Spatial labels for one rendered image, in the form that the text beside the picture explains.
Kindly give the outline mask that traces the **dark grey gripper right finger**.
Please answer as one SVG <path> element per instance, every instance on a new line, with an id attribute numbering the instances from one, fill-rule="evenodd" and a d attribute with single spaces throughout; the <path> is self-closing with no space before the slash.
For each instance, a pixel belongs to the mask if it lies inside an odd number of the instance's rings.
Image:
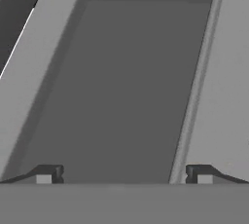
<path id="1" fill-rule="evenodd" d="M 186 165 L 187 184 L 249 184 L 249 181 L 236 178 L 211 165 Z"/>

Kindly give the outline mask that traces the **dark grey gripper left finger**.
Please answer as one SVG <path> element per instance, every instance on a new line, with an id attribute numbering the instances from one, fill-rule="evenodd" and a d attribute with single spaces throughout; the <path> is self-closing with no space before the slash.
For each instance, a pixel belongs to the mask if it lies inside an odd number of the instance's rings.
<path id="1" fill-rule="evenodd" d="M 63 165 L 38 165 L 28 173 L 0 181 L 0 184 L 17 183 L 29 178 L 33 178 L 36 184 L 61 184 L 64 182 L 63 173 Z"/>

